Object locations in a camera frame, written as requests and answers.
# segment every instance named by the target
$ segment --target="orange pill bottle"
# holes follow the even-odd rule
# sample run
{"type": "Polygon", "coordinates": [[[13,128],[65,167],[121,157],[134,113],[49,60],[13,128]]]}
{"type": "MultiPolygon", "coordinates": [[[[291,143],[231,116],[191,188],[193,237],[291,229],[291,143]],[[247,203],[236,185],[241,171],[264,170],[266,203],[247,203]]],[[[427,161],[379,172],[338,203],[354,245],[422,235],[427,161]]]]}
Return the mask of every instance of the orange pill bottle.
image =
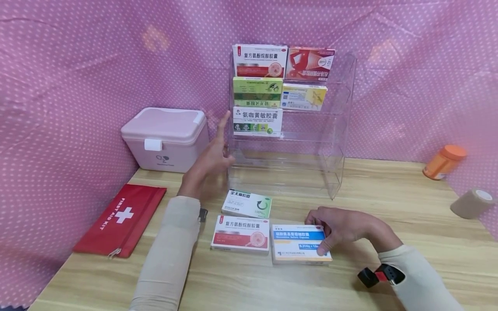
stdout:
{"type": "Polygon", "coordinates": [[[449,174],[460,161],[465,159],[467,152],[457,145],[446,145],[427,163],[422,171],[433,180],[441,180],[449,174]]]}

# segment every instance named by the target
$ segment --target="wooden table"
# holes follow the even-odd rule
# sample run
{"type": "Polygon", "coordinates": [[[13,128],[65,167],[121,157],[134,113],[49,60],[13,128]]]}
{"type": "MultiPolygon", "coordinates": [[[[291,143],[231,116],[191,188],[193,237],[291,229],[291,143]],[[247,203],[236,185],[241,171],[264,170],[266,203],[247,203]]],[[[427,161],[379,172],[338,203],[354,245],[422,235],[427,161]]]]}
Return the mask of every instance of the wooden table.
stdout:
{"type": "MultiPolygon", "coordinates": [[[[498,309],[498,243],[477,220],[454,215],[457,195],[445,182],[424,177],[417,163],[347,159],[334,201],[274,197],[271,220],[302,222],[310,208],[358,209],[388,222],[440,273],[465,310],[498,309]]],[[[131,184],[168,192],[129,259],[72,254],[30,311],[126,311],[147,252],[181,174],[138,170],[131,184]]],[[[378,266],[367,241],[339,246],[328,267],[272,266],[270,256],[210,250],[216,215],[226,195],[222,181],[206,184],[210,212],[201,228],[180,310],[403,310],[387,284],[367,290],[356,274],[378,266]]]]}

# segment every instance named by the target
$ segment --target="beige sleeve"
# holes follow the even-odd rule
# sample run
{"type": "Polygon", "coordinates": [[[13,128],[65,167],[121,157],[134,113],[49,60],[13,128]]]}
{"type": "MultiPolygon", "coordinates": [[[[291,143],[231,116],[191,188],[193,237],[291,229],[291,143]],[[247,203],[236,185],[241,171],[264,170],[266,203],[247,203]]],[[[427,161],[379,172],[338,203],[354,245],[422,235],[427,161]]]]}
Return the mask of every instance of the beige sleeve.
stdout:
{"type": "Polygon", "coordinates": [[[380,262],[395,267],[405,279],[393,286],[406,311],[460,311],[462,306],[451,296],[443,280],[415,248],[402,245],[379,253],[380,262]]]}
{"type": "Polygon", "coordinates": [[[136,285],[130,310],[177,311],[199,234],[199,200],[172,198],[136,285]]]}

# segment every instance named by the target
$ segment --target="acrylic shelf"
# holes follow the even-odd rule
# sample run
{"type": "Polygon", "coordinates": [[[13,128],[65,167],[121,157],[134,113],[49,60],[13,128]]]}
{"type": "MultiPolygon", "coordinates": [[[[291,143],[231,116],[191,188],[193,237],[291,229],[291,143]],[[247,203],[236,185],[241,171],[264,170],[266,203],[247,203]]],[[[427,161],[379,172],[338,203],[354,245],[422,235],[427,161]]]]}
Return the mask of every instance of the acrylic shelf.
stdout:
{"type": "Polygon", "coordinates": [[[355,70],[352,54],[336,54],[328,82],[316,83],[328,87],[321,111],[284,109],[278,137],[234,135],[231,119],[228,146],[236,162],[228,171],[229,188],[333,199],[342,183],[355,70]]]}

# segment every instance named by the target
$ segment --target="beige bandage roll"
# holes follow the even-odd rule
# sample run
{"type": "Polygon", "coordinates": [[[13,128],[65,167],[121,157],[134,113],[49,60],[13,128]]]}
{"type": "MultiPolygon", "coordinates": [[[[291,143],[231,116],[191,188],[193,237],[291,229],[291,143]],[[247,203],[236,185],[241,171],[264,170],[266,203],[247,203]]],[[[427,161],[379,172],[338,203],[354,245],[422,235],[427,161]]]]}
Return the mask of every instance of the beige bandage roll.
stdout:
{"type": "Polygon", "coordinates": [[[461,218],[474,219],[491,208],[496,201],[481,189],[470,189],[450,205],[451,211],[461,218]]]}

